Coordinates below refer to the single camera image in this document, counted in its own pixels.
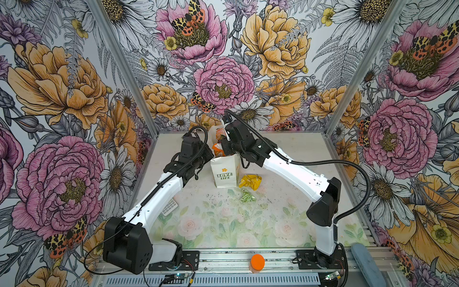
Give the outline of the white paper bag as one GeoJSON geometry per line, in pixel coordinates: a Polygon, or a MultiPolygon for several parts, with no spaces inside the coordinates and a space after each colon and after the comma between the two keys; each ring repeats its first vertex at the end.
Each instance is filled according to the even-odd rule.
{"type": "MultiPolygon", "coordinates": [[[[216,129],[223,126],[212,126],[209,130],[208,145],[212,150],[216,144],[216,129]]],[[[217,188],[236,188],[239,183],[240,157],[237,154],[227,155],[226,157],[215,157],[210,161],[215,185],[217,188]]]]}

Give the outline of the yellow snack packet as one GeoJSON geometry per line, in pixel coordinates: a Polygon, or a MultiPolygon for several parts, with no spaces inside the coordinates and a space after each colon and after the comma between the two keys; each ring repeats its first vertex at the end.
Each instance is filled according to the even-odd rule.
{"type": "Polygon", "coordinates": [[[251,188],[253,191],[257,191],[262,183],[262,177],[259,175],[244,175],[239,183],[239,188],[251,188]]]}

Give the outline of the orange white snack packet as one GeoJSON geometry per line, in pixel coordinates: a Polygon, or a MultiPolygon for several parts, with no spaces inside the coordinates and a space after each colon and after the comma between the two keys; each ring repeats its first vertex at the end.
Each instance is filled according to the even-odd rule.
{"type": "Polygon", "coordinates": [[[216,129],[215,138],[216,138],[217,143],[221,143],[224,139],[227,138],[226,131],[223,127],[216,129]]]}

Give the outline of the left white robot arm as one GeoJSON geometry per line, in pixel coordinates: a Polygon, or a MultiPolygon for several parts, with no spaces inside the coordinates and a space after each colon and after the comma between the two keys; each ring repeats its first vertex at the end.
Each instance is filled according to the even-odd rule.
{"type": "Polygon", "coordinates": [[[168,202],[213,159],[206,139],[191,133],[182,138],[180,152],[163,169],[152,190],[122,217],[105,225],[102,257],[105,262],[138,275],[152,264],[178,267],[182,263],[182,244],[162,239],[153,241],[149,233],[168,202]]]}

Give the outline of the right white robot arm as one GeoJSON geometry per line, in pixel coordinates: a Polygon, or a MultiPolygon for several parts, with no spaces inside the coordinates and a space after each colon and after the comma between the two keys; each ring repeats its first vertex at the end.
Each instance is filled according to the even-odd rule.
{"type": "Polygon", "coordinates": [[[338,248],[338,226],[335,220],[341,195],[341,181],[327,179],[306,168],[307,163],[291,159],[274,142],[261,136],[238,115],[225,110],[222,118],[226,138],[222,140],[224,153],[239,154],[249,163],[272,171],[296,188],[311,201],[307,218],[316,230],[316,245],[309,262],[320,268],[329,267],[338,248]]]}

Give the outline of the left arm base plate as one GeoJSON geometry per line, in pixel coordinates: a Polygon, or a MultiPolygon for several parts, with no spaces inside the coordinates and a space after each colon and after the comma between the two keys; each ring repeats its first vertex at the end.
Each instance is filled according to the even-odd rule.
{"type": "Polygon", "coordinates": [[[149,271],[197,271],[199,267],[199,251],[182,251],[177,258],[170,262],[153,263],[148,266],[149,271]]]}

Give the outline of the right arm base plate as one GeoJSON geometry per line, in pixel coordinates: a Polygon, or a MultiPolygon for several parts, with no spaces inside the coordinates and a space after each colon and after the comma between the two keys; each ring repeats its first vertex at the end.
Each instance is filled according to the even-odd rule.
{"type": "Polygon", "coordinates": [[[345,269],[347,260],[345,252],[336,248],[332,255],[323,254],[315,249],[300,249],[295,251],[292,260],[300,270],[345,269]]]}

